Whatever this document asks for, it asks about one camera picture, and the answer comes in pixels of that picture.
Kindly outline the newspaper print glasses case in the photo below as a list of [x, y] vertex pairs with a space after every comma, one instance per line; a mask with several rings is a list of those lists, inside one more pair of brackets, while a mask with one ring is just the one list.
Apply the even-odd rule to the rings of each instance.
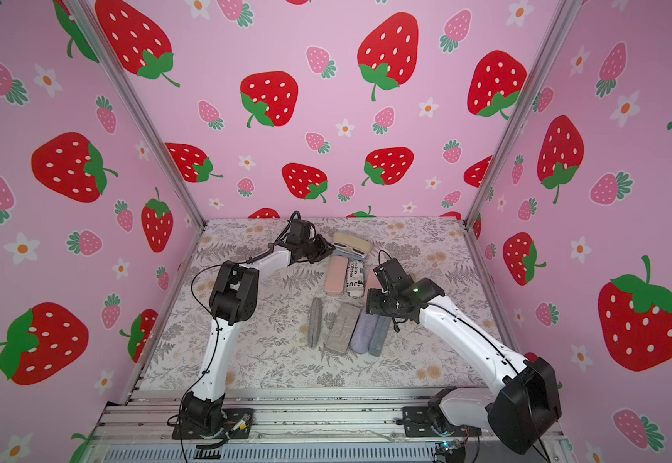
[[365, 293], [365, 272], [362, 260], [350, 260], [346, 278], [346, 293], [348, 297], [359, 299]]

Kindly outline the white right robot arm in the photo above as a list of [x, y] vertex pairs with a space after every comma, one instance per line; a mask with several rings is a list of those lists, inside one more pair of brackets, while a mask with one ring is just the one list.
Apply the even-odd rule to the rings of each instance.
[[561, 418], [554, 368], [494, 339], [434, 281], [413, 280], [396, 259], [374, 269], [380, 287], [367, 291], [366, 312], [424, 326], [452, 347], [486, 383], [486, 399], [446, 388], [432, 397], [426, 423], [438, 435], [462, 426], [489, 429], [510, 451], [524, 455]]

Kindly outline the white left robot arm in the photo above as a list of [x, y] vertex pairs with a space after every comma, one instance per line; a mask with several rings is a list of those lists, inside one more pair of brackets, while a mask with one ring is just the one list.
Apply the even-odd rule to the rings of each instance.
[[203, 305], [212, 317], [210, 338], [197, 380], [180, 402], [178, 429], [183, 437], [197, 433], [218, 438], [225, 432], [225, 376], [241, 328], [257, 308], [260, 281], [293, 264], [316, 264], [334, 250], [335, 246], [296, 212], [262, 254], [218, 266], [209, 301]]

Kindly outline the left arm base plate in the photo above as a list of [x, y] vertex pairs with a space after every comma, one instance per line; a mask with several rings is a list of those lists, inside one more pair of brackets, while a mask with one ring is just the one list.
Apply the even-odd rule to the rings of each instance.
[[178, 415], [170, 417], [166, 424], [173, 428], [174, 440], [243, 440], [249, 437], [254, 412], [253, 408], [224, 408], [202, 424], [192, 418], [180, 420]]

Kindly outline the pink glasses case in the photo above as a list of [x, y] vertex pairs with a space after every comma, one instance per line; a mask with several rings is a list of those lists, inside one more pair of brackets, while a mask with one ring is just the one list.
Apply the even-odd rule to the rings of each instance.
[[331, 256], [326, 270], [324, 293], [327, 296], [341, 296], [345, 291], [349, 259], [343, 256]]

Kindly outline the purple case brown lining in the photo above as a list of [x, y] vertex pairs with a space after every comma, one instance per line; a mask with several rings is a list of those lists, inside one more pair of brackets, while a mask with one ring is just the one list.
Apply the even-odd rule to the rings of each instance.
[[377, 324], [378, 316], [368, 314], [366, 310], [361, 311], [350, 342], [350, 348], [354, 353], [361, 355], [368, 352]]

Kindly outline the blue fabric glasses case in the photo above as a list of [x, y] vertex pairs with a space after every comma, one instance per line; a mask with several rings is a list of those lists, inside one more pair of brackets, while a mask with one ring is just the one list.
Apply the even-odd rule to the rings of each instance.
[[346, 257], [350, 260], [365, 260], [373, 249], [371, 241], [343, 231], [334, 233], [333, 245], [334, 255]]

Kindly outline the pink case black sunglasses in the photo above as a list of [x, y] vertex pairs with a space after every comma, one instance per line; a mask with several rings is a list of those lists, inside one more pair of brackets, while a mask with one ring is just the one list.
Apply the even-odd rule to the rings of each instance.
[[375, 270], [370, 269], [367, 271], [367, 279], [365, 283], [365, 292], [370, 291], [370, 289], [381, 289], [382, 284], [378, 281]]

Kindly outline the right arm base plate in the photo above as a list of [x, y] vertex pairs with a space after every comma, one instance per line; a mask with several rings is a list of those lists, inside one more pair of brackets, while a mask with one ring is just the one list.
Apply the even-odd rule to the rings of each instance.
[[398, 423], [407, 437], [472, 438], [482, 435], [480, 428], [450, 424], [436, 407], [406, 406]]

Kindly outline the grey fabric glasses case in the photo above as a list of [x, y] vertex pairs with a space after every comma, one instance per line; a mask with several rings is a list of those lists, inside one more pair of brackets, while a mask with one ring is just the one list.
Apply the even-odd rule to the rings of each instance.
[[322, 299], [315, 297], [311, 303], [308, 318], [307, 343], [311, 348], [316, 348], [322, 333], [322, 311], [324, 304]]

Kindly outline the grey case teal lining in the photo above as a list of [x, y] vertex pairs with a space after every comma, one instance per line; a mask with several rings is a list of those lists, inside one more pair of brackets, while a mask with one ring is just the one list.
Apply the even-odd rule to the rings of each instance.
[[336, 314], [336, 320], [324, 344], [326, 351], [338, 355], [347, 353], [360, 313], [361, 308], [355, 305], [342, 304], [340, 306]]

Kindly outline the green case purple glasses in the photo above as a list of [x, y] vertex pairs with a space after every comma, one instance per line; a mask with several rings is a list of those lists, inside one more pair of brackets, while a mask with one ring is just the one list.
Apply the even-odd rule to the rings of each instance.
[[375, 331], [370, 340], [368, 353], [374, 357], [382, 355], [382, 349], [387, 338], [389, 329], [392, 326], [392, 319], [387, 316], [380, 316], [376, 324]]

